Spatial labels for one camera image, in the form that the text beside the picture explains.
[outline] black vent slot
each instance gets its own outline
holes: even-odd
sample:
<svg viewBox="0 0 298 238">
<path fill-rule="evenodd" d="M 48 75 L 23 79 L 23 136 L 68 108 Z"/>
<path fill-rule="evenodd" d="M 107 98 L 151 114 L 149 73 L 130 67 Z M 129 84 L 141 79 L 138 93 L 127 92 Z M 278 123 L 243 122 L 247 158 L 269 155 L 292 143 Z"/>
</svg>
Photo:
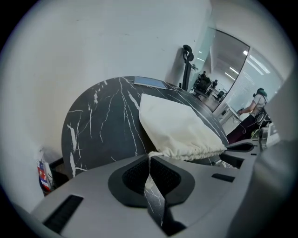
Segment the black vent slot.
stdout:
<svg viewBox="0 0 298 238">
<path fill-rule="evenodd" d="M 226 182 L 230 182 L 230 183 L 232 183 L 235 179 L 235 177 L 220 174 L 220 173 L 215 173 L 211 177 L 213 177 L 215 179 L 220 179 L 220 180 L 223 180 L 223 181 L 226 181 Z"/>
<path fill-rule="evenodd" d="M 59 234 L 82 200 L 82 197 L 70 195 L 43 224 Z"/>
<path fill-rule="evenodd" d="M 239 145 L 231 145 L 228 146 L 228 151 L 235 151 L 235 152 L 249 152 L 253 149 L 253 144 L 251 143 L 243 143 Z"/>
</svg>

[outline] white wall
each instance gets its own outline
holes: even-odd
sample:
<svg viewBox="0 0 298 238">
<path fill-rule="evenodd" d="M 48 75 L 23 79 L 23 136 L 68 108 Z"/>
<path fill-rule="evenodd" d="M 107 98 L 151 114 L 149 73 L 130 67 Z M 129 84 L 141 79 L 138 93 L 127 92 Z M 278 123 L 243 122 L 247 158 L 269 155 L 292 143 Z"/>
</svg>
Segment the white wall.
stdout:
<svg viewBox="0 0 298 238">
<path fill-rule="evenodd" d="M 277 22 L 254 1 L 211 0 L 216 28 L 259 51 L 287 79 L 297 60 Z"/>
<path fill-rule="evenodd" d="M 213 72 L 213 70 L 216 67 L 217 57 L 218 57 L 218 47 L 217 47 L 217 44 L 213 42 L 213 44 L 210 47 L 211 72 Z"/>
<path fill-rule="evenodd" d="M 177 83 L 177 51 L 188 44 L 198 53 L 210 12 L 209 0 L 44 1 L 31 9 L 0 61 L 0 175 L 10 199 L 27 211 L 42 199 L 35 158 L 41 147 L 61 155 L 66 113 L 90 86 L 129 75 Z"/>
</svg>

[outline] white drawstring bag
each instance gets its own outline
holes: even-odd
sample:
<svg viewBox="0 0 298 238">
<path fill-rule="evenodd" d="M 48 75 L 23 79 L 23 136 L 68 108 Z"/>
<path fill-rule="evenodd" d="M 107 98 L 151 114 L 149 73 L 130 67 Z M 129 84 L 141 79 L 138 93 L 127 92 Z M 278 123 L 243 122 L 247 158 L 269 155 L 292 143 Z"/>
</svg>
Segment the white drawstring bag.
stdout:
<svg viewBox="0 0 298 238">
<path fill-rule="evenodd" d="M 159 152 L 179 160 L 194 160 L 221 154 L 226 148 L 191 107 L 142 94 L 140 122 Z"/>
</svg>

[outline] round table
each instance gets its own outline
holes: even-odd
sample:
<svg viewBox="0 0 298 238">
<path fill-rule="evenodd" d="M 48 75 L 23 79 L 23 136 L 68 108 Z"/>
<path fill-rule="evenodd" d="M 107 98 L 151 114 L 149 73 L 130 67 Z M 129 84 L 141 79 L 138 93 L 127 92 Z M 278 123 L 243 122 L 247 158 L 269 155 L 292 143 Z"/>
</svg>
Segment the round table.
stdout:
<svg viewBox="0 0 298 238">
<path fill-rule="evenodd" d="M 192 107 L 204 124 L 228 145 L 218 120 L 194 96 L 166 82 L 163 83 L 167 89 L 160 89 L 135 85 L 134 79 L 130 76 L 100 82 L 83 92 L 71 106 L 61 140 L 63 160 L 70 177 L 156 151 L 139 121 L 142 93 Z"/>
</svg>

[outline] gray device surface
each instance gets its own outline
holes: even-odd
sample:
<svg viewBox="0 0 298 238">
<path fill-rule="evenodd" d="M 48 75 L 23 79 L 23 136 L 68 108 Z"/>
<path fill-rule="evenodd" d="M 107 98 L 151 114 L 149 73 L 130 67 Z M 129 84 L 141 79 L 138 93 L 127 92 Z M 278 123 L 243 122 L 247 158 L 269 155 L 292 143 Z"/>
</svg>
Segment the gray device surface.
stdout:
<svg viewBox="0 0 298 238">
<path fill-rule="evenodd" d="M 297 141 L 280 142 L 257 158 L 245 159 L 239 170 L 162 159 L 188 171 L 195 188 L 187 200 L 170 208 L 186 229 L 173 237 L 250 237 L 286 199 L 297 176 Z M 61 231 L 63 237 L 167 237 L 144 208 L 126 207 L 108 189 L 116 169 L 141 156 L 81 173 L 49 194 L 32 215 L 44 222 L 71 194 L 84 198 Z M 235 177 L 232 182 L 215 173 Z"/>
</svg>

